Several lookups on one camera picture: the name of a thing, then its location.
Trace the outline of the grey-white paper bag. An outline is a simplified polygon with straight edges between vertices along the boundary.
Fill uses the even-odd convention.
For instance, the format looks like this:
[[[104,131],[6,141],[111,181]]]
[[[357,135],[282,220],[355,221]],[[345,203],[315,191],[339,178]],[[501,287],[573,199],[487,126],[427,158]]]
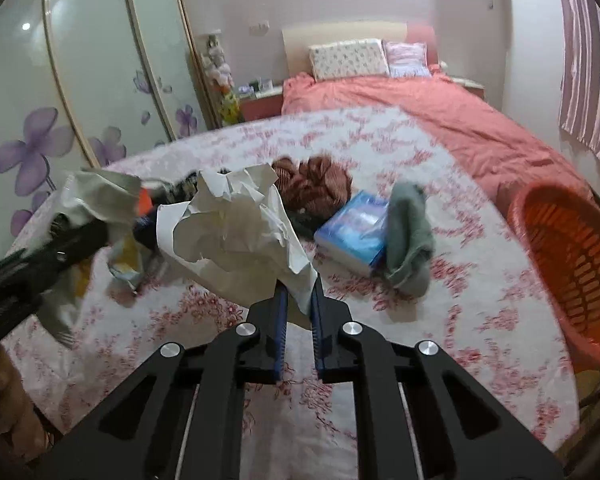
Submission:
[[[94,255],[131,234],[139,199],[139,178],[101,169],[68,174],[54,195],[42,240],[34,245],[48,257],[36,316],[63,346],[74,345]]]

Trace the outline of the white paper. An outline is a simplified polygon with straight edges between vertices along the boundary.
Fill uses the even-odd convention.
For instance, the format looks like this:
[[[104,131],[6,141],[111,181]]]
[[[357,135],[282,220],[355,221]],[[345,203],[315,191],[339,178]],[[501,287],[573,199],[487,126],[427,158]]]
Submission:
[[[188,203],[158,208],[157,243],[178,272],[243,307],[282,283],[310,313],[317,272],[286,214],[268,165],[229,174],[202,170]]]

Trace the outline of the blue yellow snack bag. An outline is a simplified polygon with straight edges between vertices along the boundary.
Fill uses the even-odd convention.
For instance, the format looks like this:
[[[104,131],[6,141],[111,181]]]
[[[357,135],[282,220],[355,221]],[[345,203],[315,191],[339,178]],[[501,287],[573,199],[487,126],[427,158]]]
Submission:
[[[120,238],[111,247],[107,266],[119,285],[135,290],[144,276],[142,248],[132,235]]]

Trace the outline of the floral pink white tablecloth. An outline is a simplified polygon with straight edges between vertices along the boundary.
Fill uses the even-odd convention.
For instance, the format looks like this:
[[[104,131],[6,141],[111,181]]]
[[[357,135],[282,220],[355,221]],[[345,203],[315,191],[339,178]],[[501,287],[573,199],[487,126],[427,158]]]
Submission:
[[[407,180],[427,194],[434,233],[425,296],[400,295],[298,240],[279,222],[259,224],[274,195],[280,155],[330,155],[356,190],[388,196]],[[70,315],[73,343],[58,344],[36,318],[5,347],[33,402],[61,430],[76,425],[160,344],[196,346],[246,317],[274,278],[306,294],[316,278],[328,296],[389,340],[430,338],[457,359],[532,434],[557,450],[577,428],[578,396],[547,292],[506,221],[442,143],[389,107],[290,115],[204,133],[135,157],[114,170],[178,180],[200,170],[211,214],[166,212],[166,258],[138,292],[112,277],[106,252],[93,261],[82,306]]]

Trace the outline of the grey green sock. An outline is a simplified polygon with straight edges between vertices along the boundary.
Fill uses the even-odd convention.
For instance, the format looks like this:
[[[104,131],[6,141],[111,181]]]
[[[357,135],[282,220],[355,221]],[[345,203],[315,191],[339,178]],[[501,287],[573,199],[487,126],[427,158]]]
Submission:
[[[430,283],[434,236],[426,216],[426,194],[417,184],[393,185],[387,212],[385,279],[401,294],[426,294]]]

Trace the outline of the blue tissue pack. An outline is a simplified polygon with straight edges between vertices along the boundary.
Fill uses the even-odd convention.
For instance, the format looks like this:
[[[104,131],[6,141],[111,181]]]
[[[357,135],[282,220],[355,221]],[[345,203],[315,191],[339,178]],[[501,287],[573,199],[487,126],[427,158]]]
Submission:
[[[358,192],[315,232],[315,243],[348,270],[369,278],[385,255],[387,212],[388,200]]]

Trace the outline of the glass sliding wardrobe doors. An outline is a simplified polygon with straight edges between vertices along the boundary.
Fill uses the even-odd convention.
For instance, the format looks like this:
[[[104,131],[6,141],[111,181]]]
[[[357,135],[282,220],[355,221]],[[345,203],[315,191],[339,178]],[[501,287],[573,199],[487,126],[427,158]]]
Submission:
[[[0,259],[68,172],[213,126],[182,0],[0,0]]]

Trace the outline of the orange plastic laundry basket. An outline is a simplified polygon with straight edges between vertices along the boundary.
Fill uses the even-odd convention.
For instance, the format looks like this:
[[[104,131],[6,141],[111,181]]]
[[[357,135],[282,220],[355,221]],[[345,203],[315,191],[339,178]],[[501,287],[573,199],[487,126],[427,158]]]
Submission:
[[[600,370],[600,210],[539,181],[517,193],[507,219],[548,291],[573,370]]]

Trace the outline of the red brown striped cloth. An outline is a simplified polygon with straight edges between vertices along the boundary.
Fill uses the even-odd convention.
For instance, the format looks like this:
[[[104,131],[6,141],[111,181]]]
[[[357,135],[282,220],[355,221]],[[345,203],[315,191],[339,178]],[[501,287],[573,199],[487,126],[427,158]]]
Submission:
[[[330,156],[312,156],[298,164],[285,156],[274,160],[272,168],[286,211],[328,220],[351,198],[352,178]]]

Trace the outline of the bed with coral duvet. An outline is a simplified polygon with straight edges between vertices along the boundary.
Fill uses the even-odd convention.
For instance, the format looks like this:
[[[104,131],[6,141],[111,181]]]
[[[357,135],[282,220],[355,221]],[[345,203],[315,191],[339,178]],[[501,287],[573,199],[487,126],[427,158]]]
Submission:
[[[593,197],[558,151],[449,77],[355,77],[319,81],[307,73],[283,86],[284,115],[363,106],[397,106],[434,136],[474,178],[501,214],[534,181]]]

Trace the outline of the pink bedside table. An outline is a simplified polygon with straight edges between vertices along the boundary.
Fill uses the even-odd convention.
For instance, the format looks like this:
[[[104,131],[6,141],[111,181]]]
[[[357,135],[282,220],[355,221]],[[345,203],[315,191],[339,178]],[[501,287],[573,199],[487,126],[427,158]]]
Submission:
[[[451,80],[454,82],[454,84],[458,84],[460,87],[464,88],[474,96],[478,96],[479,99],[482,99],[483,101],[486,99],[486,88],[484,88],[483,84],[479,84],[477,81],[462,77],[452,77]]]
[[[240,100],[240,112],[245,122],[277,117],[282,114],[284,102],[283,87],[276,86],[271,90],[256,92],[248,99]]]

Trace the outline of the right pink bedside table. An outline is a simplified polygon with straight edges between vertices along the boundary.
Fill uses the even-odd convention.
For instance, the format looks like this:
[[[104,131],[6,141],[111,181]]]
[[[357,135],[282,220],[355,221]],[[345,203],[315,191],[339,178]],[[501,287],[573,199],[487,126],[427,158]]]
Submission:
[[[464,88],[474,96],[478,96],[479,99],[482,99],[483,101],[486,99],[486,88],[484,88],[483,84],[479,84],[477,81],[462,77],[452,77],[451,80],[454,82],[454,84],[458,84],[460,87]]]

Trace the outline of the pink striped curtain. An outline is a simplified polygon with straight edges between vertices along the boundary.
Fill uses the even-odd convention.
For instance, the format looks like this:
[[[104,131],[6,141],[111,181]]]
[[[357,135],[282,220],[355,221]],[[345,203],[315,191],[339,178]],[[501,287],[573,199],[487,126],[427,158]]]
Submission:
[[[595,0],[560,0],[564,74],[559,128],[600,162],[600,7]]]

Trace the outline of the pink striped pillow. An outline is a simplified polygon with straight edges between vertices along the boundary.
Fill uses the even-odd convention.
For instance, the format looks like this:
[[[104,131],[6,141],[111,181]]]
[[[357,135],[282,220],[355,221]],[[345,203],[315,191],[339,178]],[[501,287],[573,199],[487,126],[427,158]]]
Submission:
[[[428,63],[428,49],[423,42],[385,41],[385,55],[392,78],[431,76]]]

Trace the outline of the white floral pillow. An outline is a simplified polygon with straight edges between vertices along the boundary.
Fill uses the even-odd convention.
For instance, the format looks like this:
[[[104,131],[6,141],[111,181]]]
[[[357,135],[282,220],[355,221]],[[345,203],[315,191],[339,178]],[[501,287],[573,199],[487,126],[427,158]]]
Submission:
[[[389,75],[385,51],[377,38],[314,44],[308,50],[317,80]]]

